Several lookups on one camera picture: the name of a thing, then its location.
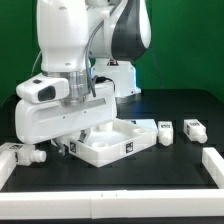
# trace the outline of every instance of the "small white block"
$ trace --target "small white block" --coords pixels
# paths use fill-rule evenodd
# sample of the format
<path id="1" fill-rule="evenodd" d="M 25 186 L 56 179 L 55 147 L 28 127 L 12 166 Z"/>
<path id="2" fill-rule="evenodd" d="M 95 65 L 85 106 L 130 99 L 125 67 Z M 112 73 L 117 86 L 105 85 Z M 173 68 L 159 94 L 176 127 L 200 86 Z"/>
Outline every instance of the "small white block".
<path id="1" fill-rule="evenodd" d="M 201 144 L 207 142 L 206 128 L 198 120 L 184 120 L 184 133 L 191 141 L 197 141 Z"/>
<path id="2" fill-rule="evenodd" d="M 164 146 L 173 144 L 173 125 L 170 121 L 159 121 L 159 143 Z"/>

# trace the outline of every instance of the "white plastic part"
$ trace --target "white plastic part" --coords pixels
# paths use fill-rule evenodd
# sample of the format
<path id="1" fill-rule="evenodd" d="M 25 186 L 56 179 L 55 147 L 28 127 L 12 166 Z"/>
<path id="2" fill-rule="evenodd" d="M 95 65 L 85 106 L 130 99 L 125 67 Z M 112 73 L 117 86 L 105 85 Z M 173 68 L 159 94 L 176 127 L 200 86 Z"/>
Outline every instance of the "white plastic part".
<path id="1" fill-rule="evenodd" d="M 224 189 L 224 160 L 215 148 L 203 148 L 202 163 L 220 189 Z"/>
<path id="2" fill-rule="evenodd" d="M 64 136 L 63 143 L 69 147 L 70 154 L 96 167 L 102 167 L 156 144 L 156 130 L 119 119 L 113 121 L 112 127 L 110 131 L 107 128 L 92 128 L 85 144 L 71 135 Z"/>
<path id="3" fill-rule="evenodd" d="M 85 1 L 38 0 L 37 29 L 43 71 L 85 70 L 89 40 Z"/>
<path id="4" fill-rule="evenodd" d="M 197 119 L 184 120 L 184 133 L 191 141 L 207 142 L 206 128 Z"/>
<path id="5" fill-rule="evenodd" d="M 112 131 L 113 130 L 113 122 L 108 122 L 105 124 L 99 125 L 99 130 L 100 131 Z"/>
<path id="6" fill-rule="evenodd" d="M 44 151 L 35 150 L 30 153 L 31 162 L 43 163 L 47 159 L 47 154 Z"/>
<path id="7" fill-rule="evenodd" d="M 45 151 L 35 150 L 34 145 L 5 143 L 0 146 L 0 153 L 4 151 L 13 152 L 16 155 L 16 164 L 21 166 L 29 166 L 32 162 L 45 162 L 47 157 Z"/>
<path id="8" fill-rule="evenodd" d="M 113 58 L 111 53 L 112 48 L 111 43 L 114 34 L 114 29 L 127 3 L 128 0 L 122 0 L 121 3 L 119 4 L 119 7 L 117 7 L 113 15 L 110 16 L 109 21 L 107 21 L 107 24 L 110 24 L 110 26 L 109 27 L 102 26 L 95 35 L 95 38 L 93 39 L 91 46 L 91 52 L 92 52 L 91 56 L 93 58 Z M 113 6 L 91 7 L 88 9 L 87 13 L 88 13 L 88 24 L 90 34 L 92 34 L 93 31 L 96 29 L 96 27 L 104 20 L 105 15 L 102 13 L 102 11 L 111 11 L 112 9 Z M 107 31 L 107 34 L 109 34 L 109 39 L 107 38 L 106 43 L 104 37 L 105 29 L 109 29 Z"/>
<path id="9" fill-rule="evenodd" d="M 50 78 L 39 74 L 32 79 L 20 84 L 16 88 L 17 95 L 25 101 L 33 104 L 43 103 L 40 102 L 38 94 L 40 91 L 47 87 L 53 87 L 55 89 L 55 98 L 52 100 L 60 100 L 68 96 L 69 83 L 64 78 Z"/>
<path id="10" fill-rule="evenodd" d="M 164 146 L 173 144 L 173 125 L 170 121 L 159 121 L 159 143 Z"/>
<path id="11" fill-rule="evenodd" d="M 16 133 L 26 144 L 36 144 L 72 132 L 112 121 L 117 115 L 114 85 L 96 85 L 96 97 L 83 104 L 65 107 L 61 101 L 30 104 L 21 100 L 16 107 Z"/>
<path id="12" fill-rule="evenodd" d="M 15 152 L 13 151 L 0 152 L 0 190 L 5 185 L 6 181 L 12 174 L 15 167 L 16 167 Z"/>
<path id="13" fill-rule="evenodd" d="M 97 75 L 110 78 L 115 83 L 115 97 L 125 98 L 141 90 L 136 86 L 136 69 L 130 62 L 115 61 L 117 65 L 110 64 L 110 59 L 96 59 L 92 68 L 92 76 Z"/>
<path id="14" fill-rule="evenodd" d="M 224 190 L 2 193 L 0 206 L 0 220 L 211 217 Z"/>

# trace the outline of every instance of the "white container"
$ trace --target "white container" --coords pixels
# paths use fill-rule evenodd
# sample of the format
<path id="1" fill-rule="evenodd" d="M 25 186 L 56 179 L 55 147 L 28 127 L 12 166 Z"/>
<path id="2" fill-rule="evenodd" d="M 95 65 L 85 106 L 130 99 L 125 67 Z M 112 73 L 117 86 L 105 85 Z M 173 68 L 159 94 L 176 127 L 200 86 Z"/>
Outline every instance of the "white container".
<path id="1" fill-rule="evenodd" d="M 115 119 L 110 128 L 94 127 L 85 144 L 68 135 L 63 141 L 69 153 L 101 167 L 156 144 L 158 130 L 150 130 L 130 122 Z"/>
<path id="2" fill-rule="evenodd" d="M 206 128 L 198 120 L 184 120 L 184 133 L 191 141 L 207 142 Z"/>
<path id="3" fill-rule="evenodd" d="M 173 144 L 173 125 L 170 121 L 159 121 L 159 143 L 164 146 Z"/>

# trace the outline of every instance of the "black label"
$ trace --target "black label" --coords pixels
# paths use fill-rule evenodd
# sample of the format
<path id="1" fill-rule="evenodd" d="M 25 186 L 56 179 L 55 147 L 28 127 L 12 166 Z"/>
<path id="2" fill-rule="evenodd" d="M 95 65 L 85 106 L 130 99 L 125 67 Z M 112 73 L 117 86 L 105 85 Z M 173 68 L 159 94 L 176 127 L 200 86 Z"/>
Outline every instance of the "black label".
<path id="1" fill-rule="evenodd" d="M 190 127 L 187 125 L 187 134 L 190 135 Z"/>
<path id="2" fill-rule="evenodd" d="M 133 142 L 126 145 L 126 153 L 133 152 L 133 150 L 134 150 Z"/>
<path id="3" fill-rule="evenodd" d="M 108 66 L 119 66 L 118 62 L 114 59 L 110 59 L 110 61 L 107 64 Z"/>
<path id="4" fill-rule="evenodd" d="M 70 142 L 70 151 L 73 152 L 73 153 L 76 153 L 76 144 L 73 143 L 73 142 Z"/>
<path id="5" fill-rule="evenodd" d="M 195 123 L 190 123 L 190 125 L 191 125 L 191 126 L 194 126 L 194 127 L 195 127 L 195 126 L 200 126 L 200 124 L 197 123 L 197 122 L 195 122 Z"/>
<path id="6" fill-rule="evenodd" d="M 168 124 L 164 124 L 164 125 L 161 125 L 162 128 L 170 128 L 170 125 Z"/>
<path id="7" fill-rule="evenodd" d="M 9 149 L 19 150 L 19 149 L 21 149 L 22 147 L 23 147 L 22 145 L 13 145 L 13 146 L 11 146 Z"/>

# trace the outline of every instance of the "white cylinder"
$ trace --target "white cylinder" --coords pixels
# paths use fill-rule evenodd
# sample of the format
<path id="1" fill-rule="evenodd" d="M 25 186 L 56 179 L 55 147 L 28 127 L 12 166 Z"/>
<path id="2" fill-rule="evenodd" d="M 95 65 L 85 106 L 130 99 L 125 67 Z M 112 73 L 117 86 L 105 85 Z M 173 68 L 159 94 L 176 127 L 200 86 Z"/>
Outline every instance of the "white cylinder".
<path id="1" fill-rule="evenodd" d="M 197 131 L 196 138 L 197 138 L 197 141 L 200 142 L 201 144 L 204 144 L 208 140 L 208 136 L 202 130 Z"/>
<path id="2" fill-rule="evenodd" d="M 160 141 L 164 146 L 169 146 L 173 143 L 172 135 L 169 132 L 164 132 L 160 137 Z"/>
<path id="3" fill-rule="evenodd" d="M 44 151 L 34 150 L 30 153 L 30 160 L 32 162 L 43 163 L 46 161 L 47 154 Z"/>
<path id="4" fill-rule="evenodd" d="M 92 148 L 97 150 L 97 151 L 103 151 L 108 148 L 108 143 L 107 142 L 94 142 L 92 144 Z"/>

